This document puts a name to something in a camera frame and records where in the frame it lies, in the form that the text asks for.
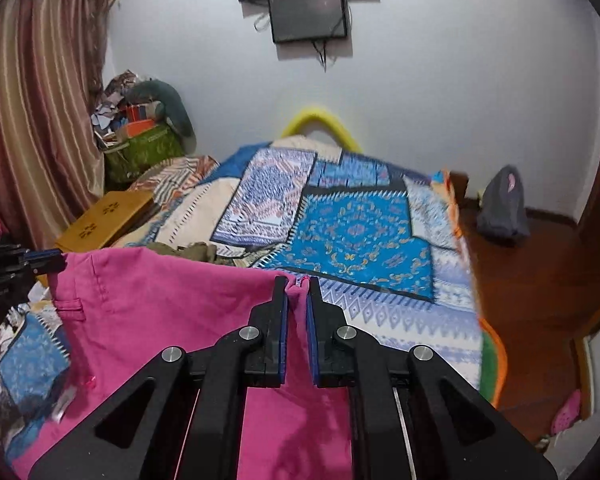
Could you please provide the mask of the striped orange blanket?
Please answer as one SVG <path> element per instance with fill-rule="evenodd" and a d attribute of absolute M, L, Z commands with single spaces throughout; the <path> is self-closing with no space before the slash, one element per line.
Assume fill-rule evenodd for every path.
<path fill-rule="evenodd" d="M 185 155 L 158 162 L 141 174 L 130 191 L 150 191 L 161 206 L 183 196 L 208 177 L 219 163 L 209 155 Z"/>

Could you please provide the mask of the white wardrobe door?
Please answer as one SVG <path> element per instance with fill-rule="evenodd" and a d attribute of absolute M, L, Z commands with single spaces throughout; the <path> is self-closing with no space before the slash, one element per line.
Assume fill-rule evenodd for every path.
<path fill-rule="evenodd" d="M 548 438 L 544 456 L 559 479 L 573 479 L 586 456 L 600 443 L 600 321 L 574 338 L 582 401 L 578 420 L 567 430 Z"/>

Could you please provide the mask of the grey backpack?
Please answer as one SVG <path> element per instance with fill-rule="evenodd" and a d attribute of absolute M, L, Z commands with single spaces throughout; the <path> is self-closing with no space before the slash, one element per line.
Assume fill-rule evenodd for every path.
<path fill-rule="evenodd" d="M 496 240 L 518 242 L 530 235 L 524 185 L 515 166 L 507 165 L 486 186 L 477 217 L 478 231 Z"/>

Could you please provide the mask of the striped brown curtain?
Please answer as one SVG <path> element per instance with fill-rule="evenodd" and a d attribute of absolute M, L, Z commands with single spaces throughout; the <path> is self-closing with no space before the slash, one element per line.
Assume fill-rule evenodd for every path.
<path fill-rule="evenodd" d="M 0 220 L 45 248 L 104 192 L 91 114 L 109 0 L 0 0 Z"/>

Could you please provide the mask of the blue patchwork bedspread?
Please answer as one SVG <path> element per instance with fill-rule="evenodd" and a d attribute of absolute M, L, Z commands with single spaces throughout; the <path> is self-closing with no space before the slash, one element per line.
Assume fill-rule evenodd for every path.
<path fill-rule="evenodd" d="M 147 245 L 196 242 L 221 266 Z M 506 355 L 480 312 L 452 183 L 304 136 L 240 148 L 112 246 L 65 252 L 50 299 L 19 311 L 0 356 L 0 456 L 34 463 L 162 349 L 196 351 L 248 321 L 288 278 L 286 377 L 250 392 L 244 479 L 343 478 L 347 395 L 318 390 L 306 340 L 309 279 L 381 344 L 426 344 L 490 402 Z"/>

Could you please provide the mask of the green storage basket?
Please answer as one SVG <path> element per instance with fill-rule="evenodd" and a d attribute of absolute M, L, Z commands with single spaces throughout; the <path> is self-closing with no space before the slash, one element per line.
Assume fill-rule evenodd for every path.
<path fill-rule="evenodd" d="M 161 124 L 104 151 L 107 176 L 114 183 L 130 183 L 169 158 L 184 155 L 178 135 Z"/>

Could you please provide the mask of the grey plush pillow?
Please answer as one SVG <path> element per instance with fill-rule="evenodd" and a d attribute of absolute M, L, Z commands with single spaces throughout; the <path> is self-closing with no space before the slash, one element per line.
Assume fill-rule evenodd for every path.
<path fill-rule="evenodd" d="M 183 138 L 193 138 L 194 128 L 178 92 L 166 82 L 148 79 L 134 84 L 125 91 L 126 102 L 140 104 L 159 102 L 163 107 L 163 118 Z"/>

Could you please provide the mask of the pink slipper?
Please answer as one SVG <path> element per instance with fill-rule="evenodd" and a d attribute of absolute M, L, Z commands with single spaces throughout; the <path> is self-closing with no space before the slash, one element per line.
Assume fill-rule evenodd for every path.
<path fill-rule="evenodd" d="M 557 411 L 550 424 L 550 434 L 556 436 L 569 429 L 579 418 L 581 409 L 582 393 L 576 389 L 568 396 L 565 403 Z"/>

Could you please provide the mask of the olive green shorts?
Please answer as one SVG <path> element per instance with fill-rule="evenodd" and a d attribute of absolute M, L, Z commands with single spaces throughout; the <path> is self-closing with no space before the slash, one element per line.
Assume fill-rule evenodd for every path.
<path fill-rule="evenodd" d="M 236 266 L 238 257 L 220 252 L 219 246 L 215 244 L 196 242 L 187 247 L 173 248 L 167 244 L 152 242 L 147 245 L 152 252 L 162 256 L 183 258 L 189 261 L 198 261 L 221 266 Z"/>

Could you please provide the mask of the yellow plush bed headrest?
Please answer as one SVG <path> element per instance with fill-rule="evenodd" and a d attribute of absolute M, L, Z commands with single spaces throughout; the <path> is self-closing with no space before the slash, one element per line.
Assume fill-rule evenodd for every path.
<path fill-rule="evenodd" d="M 309 125 L 320 125 L 340 148 L 356 154 L 363 153 L 360 144 L 355 141 L 340 119 L 328 110 L 317 106 L 302 108 L 286 125 L 280 137 L 286 139 L 291 136 L 301 136 Z"/>

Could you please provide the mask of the yellow wooden folding table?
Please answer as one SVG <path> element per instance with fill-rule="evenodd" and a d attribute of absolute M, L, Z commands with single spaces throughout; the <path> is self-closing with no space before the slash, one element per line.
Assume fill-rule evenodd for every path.
<path fill-rule="evenodd" d="M 90 252 L 110 246 L 155 206 L 151 191 L 111 191 L 61 234 L 55 247 L 63 252 Z"/>

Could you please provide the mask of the small black wall monitor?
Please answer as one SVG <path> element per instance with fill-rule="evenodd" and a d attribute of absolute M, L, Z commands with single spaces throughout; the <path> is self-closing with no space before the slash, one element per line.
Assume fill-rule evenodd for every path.
<path fill-rule="evenodd" d="M 274 44 L 346 39 L 346 0 L 268 0 Z"/>

